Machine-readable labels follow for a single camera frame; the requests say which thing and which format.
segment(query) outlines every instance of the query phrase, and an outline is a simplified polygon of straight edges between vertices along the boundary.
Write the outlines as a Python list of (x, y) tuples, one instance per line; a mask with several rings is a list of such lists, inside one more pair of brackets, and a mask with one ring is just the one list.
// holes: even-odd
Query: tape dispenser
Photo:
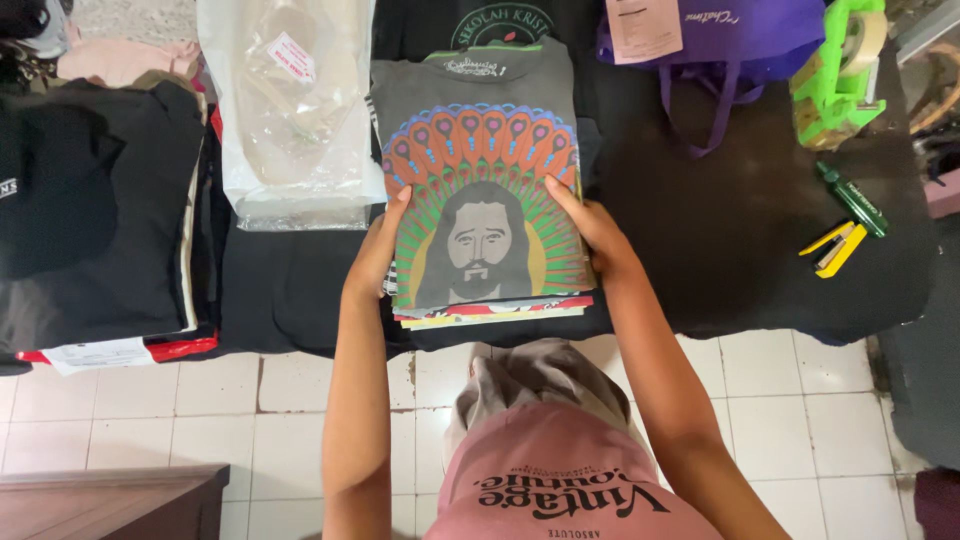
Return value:
[(874, 96), (887, 38), (883, 0), (836, 0), (824, 15), (827, 40), (790, 79), (794, 127), (804, 148), (832, 150), (886, 109)]

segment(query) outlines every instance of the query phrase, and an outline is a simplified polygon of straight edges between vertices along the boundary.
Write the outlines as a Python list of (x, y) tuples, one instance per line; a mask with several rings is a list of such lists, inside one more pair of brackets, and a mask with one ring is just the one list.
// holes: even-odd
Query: masking tape roll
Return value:
[(880, 56), (886, 40), (887, 16), (883, 12), (851, 12), (840, 77), (850, 77), (869, 69)]

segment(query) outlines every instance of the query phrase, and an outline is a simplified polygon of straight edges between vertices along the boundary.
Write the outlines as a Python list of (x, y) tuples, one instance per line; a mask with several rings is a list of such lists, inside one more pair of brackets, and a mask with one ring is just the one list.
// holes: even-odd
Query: wooden furniture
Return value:
[(0, 477), (0, 540), (218, 540), (229, 469)]

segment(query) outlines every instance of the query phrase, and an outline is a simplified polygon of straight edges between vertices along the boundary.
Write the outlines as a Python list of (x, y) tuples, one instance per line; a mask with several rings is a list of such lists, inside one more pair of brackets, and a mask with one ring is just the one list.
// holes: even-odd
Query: white tile floor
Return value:
[[(737, 464), (794, 540), (923, 538), (912, 498), (926, 463), (894, 435), (862, 343), (831, 348), (792, 331), (680, 341)], [(626, 384), (612, 336), (574, 345)], [(388, 363), (395, 538), (436, 519), (449, 407), (484, 352), (467, 344)], [(224, 461), (224, 540), (313, 538), (331, 367), (247, 354), (62, 378), (40, 365), (0, 379), (2, 473)]]

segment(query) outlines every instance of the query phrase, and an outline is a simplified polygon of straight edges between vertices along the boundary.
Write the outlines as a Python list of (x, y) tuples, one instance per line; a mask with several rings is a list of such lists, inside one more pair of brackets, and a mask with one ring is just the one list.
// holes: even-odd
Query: hand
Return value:
[(603, 205), (595, 201), (581, 203), (566, 185), (550, 175), (546, 176), (544, 183), (550, 196), (570, 215), (580, 235), (587, 241), (593, 252), (590, 260), (595, 271), (609, 278), (622, 271), (642, 269), (627, 236), (616, 226)]
[(367, 237), (360, 246), (360, 252), (347, 274), (347, 281), (344, 283), (345, 296), (358, 295), (373, 300), (383, 297), (383, 278), (394, 259), (396, 230), (400, 226), (403, 212), (410, 204), (412, 190), (410, 185), (403, 187), (387, 205), (387, 211), (371, 223)]

